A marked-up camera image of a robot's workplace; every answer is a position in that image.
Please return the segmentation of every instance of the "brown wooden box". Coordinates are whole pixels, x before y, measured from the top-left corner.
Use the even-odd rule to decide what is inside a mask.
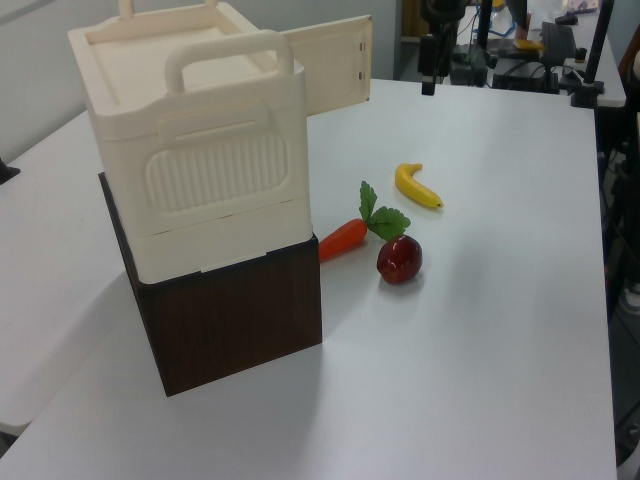
[[[144,284],[107,179],[99,177],[168,396],[322,342],[315,236],[230,267]]]

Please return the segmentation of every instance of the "black cable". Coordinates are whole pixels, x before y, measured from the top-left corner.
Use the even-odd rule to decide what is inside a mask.
[[[473,16],[472,23],[471,23],[471,34],[469,34],[469,52],[468,52],[469,55],[471,55],[471,43],[473,43],[473,27],[476,24],[476,19],[477,18],[478,18],[478,14],[476,13]]]
[[[506,81],[509,78],[509,75],[511,75],[513,72],[515,72],[517,69],[519,69],[520,67],[522,67],[523,65],[526,65],[527,63],[529,63],[529,60],[523,60],[520,63],[515,64],[513,67],[511,67],[509,70],[507,70],[506,72],[504,72],[502,74],[502,76],[500,77],[500,82],[499,85],[496,85],[496,88],[501,88],[504,87],[506,85]]]
[[[475,22],[475,20],[476,20],[476,17],[477,17],[477,16],[478,16],[478,14],[476,13],[476,14],[471,18],[471,20],[469,20],[469,23],[467,23],[467,26],[466,26],[466,27],[464,27],[462,30],[460,30],[460,31],[458,32],[458,35],[456,35],[456,38],[458,38],[460,35],[462,35],[462,34],[465,32],[465,30],[466,30],[467,28],[469,28],[469,25],[471,25],[471,22]]]
[[[533,76],[541,68],[544,68],[544,65],[539,65],[538,67],[534,68],[533,72],[531,72],[531,75],[529,75],[529,78],[527,78],[527,89],[528,89],[528,91],[531,91],[531,80],[533,79]]]

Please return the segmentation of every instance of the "ribbed panel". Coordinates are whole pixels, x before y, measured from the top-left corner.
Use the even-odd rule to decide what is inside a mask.
[[[147,188],[156,208],[175,212],[272,189],[286,174],[282,138],[259,132],[159,152],[147,165]]]

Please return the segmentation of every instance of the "plastic toy fruit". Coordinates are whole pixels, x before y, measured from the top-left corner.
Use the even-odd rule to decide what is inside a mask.
[[[405,196],[423,207],[440,208],[443,203],[438,194],[413,178],[413,174],[422,170],[421,163],[401,163],[396,168],[396,187]]]
[[[349,220],[320,242],[320,261],[324,262],[362,244],[371,230],[383,240],[404,233],[411,221],[395,208],[373,210],[378,196],[367,182],[360,184],[360,216]]]
[[[411,280],[422,267],[422,247],[409,235],[398,235],[380,249],[377,267],[388,283]]]

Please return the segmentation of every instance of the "container handle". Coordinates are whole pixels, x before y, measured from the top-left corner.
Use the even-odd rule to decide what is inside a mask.
[[[211,5],[215,7],[218,5],[218,0],[205,0],[205,5]],[[133,18],[133,0],[118,0],[118,11],[120,12],[120,18],[127,20]]]
[[[183,70],[187,65],[216,58],[233,57],[249,53],[274,50],[278,74],[293,73],[293,52],[286,38],[273,30],[229,35],[228,37],[193,43],[180,47],[169,55],[164,67],[164,78],[169,94],[184,93]]]

